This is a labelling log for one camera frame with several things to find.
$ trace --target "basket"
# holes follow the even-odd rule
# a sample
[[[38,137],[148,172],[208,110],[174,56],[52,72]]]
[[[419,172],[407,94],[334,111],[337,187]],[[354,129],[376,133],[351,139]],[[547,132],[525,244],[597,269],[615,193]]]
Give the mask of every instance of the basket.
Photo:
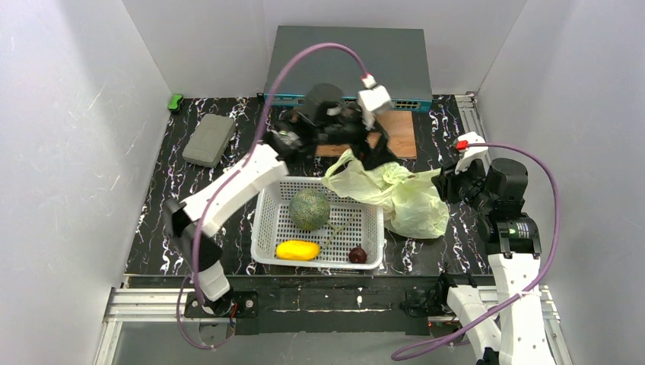
[[[300,230],[291,222],[289,201],[296,192],[305,188],[319,190],[327,196],[332,206],[329,223],[335,227],[345,225],[352,216],[356,216],[326,247],[320,247],[320,254],[315,259],[278,259],[275,248],[280,243],[303,240],[322,245],[334,231],[327,224],[318,230]],[[286,176],[264,188],[258,195],[251,242],[251,256],[262,264],[370,270],[378,267],[383,260],[383,209],[356,202],[352,198],[341,198],[327,189],[320,178]],[[359,245],[367,253],[367,262],[353,264],[349,262],[348,255],[351,249]]]

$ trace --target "white enclosure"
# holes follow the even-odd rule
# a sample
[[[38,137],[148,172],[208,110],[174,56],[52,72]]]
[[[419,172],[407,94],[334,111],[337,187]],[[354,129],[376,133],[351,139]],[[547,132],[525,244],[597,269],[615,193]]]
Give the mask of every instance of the white enclosure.
[[[639,0],[529,0],[478,95],[489,141],[544,158],[560,184],[546,284],[576,364],[645,358],[643,19]],[[548,248],[553,198],[544,173],[526,165],[526,211]]]
[[[0,5],[0,363],[88,364],[170,91],[120,0]]]
[[[479,90],[488,140],[561,184],[546,284],[574,362],[643,363],[643,19],[639,0],[2,2],[0,362],[93,360],[171,91],[261,91],[285,24],[423,28],[434,93]],[[527,165],[547,249],[551,191]]]
[[[421,28],[432,91],[477,90],[526,0],[123,2],[174,93],[238,97],[264,89],[278,25]]]

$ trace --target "light green plastic bag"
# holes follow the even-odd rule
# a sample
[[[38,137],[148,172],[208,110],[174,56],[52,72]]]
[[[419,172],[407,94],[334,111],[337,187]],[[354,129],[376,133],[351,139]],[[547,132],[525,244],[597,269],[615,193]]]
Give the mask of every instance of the light green plastic bag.
[[[349,162],[340,173],[332,174]],[[432,176],[440,170],[411,173],[396,162],[371,171],[346,150],[327,169],[322,184],[340,197],[383,208],[385,228],[410,238],[437,238],[446,232],[448,207],[439,198]]]

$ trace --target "green melon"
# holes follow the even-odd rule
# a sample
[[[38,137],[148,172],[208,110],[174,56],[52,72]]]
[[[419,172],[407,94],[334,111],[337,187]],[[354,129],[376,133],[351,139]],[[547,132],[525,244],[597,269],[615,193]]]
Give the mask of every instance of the green melon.
[[[317,230],[332,213],[329,200],[318,190],[302,189],[289,202],[289,217],[301,230]]]

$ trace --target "red connector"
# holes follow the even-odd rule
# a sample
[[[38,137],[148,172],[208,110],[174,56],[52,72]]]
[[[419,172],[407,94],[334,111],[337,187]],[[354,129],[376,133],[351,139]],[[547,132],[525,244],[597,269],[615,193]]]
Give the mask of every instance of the red connector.
[[[463,151],[468,148],[468,141],[459,141],[456,146],[458,151]]]

